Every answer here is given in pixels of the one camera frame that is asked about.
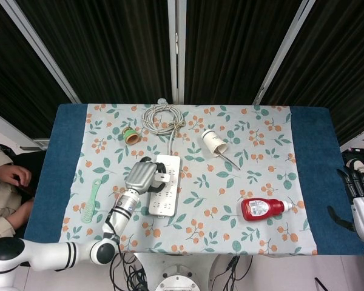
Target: floral tablecloth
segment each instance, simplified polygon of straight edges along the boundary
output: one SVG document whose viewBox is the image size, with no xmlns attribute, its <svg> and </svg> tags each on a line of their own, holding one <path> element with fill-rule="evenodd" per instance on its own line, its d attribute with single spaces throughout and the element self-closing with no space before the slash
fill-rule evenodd
<svg viewBox="0 0 364 291">
<path fill-rule="evenodd" d="M 101 239 L 101 226 L 114 200 L 125 190 L 124 178 L 143 156 L 167 154 L 167 136 L 143 128 L 141 115 L 151 105 L 89 104 L 81 154 L 60 242 Z M 124 251 L 160 253 L 316 254 L 303 203 L 291 133 L 291 110 L 281 106 L 178 105 L 186 120 L 175 138 L 173 155 L 181 158 L 176 215 L 148 212 L 149 194 L 140 196 L 123 236 Z M 157 115 L 158 127 L 171 116 Z M 141 141 L 129 146 L 122 129 L 131 126 Z M 213 129 L 227 142 L 225 155 L 241 171 L 214 158 L 200 136 Z M 92 222 L 81 221 L 92 183 L 101 180 Z M 273 218 L 247 222 L 245 198 L 291 201 L 294 208 Z"/>
</svg>

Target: ketchup bottle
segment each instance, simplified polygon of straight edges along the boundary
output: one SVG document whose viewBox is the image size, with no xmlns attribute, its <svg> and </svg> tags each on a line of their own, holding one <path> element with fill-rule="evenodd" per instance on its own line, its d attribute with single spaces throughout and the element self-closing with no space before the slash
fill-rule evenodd
<svg viewBox="0 0 364 291">
<path fill-rule="evenodd" d="M 292 203 L 277 199 L 251 198 L 241 202 L 241 211 L 245 220 L 262 220 L 292 208 Z"/>
</svg>

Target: power strip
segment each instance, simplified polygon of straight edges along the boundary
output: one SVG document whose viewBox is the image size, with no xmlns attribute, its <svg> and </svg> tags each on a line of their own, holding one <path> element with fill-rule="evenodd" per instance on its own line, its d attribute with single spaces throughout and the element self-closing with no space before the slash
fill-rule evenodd
<svg viewBox="0 0 364 291">
<path fill-rule="evenodd" d="M 151 193 L 149 213 L 164 218 L 175 214 L 181 158 L 179 156 L 158 155 L 157 162 L 162 162 L 166 166 L 166 173 L 170 175 L 170 181 L 166 183 L 161 192 Z"/>
</svg>

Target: black curtain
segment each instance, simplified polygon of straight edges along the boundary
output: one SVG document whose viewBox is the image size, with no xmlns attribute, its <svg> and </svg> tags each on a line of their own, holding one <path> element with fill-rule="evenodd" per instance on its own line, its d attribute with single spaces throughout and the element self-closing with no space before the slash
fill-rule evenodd
<svg viewBox="0 0 364 291">
<path fill-rule="evenodd" d="M 166 0 L 17 2 L 83 103 L 172 103 Z"/>
<path fill-rule="evenodd" d="M 48 138 L 70 102 L 0 5 L 0 116 L 31 138 Z"/>
<path fill-rule="evenodd" d="M 261 103 L 329 108 L 341 144 L 362 132 L 364 0 L 317 1 Z"/>
<path fill-rule="evenodd" d="M 185 104 L 252 104 L 301 0 L 189 0 Z"/>
</svg>

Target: white cup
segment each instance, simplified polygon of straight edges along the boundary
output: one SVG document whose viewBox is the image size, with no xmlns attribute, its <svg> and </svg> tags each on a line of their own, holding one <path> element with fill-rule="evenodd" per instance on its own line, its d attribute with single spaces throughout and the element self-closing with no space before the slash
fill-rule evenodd
<svg viewBox="0 0 364 291">
<path fill-rule="evenodd" d="M 226 142 L 224 142 L 213 130 L 205 130 L 202 133 L 201 138 L 213 156 L 218 156 L 218 154 L 215 153 L 216 150 L 220 153 L 226 151 Z"/>
</svg>

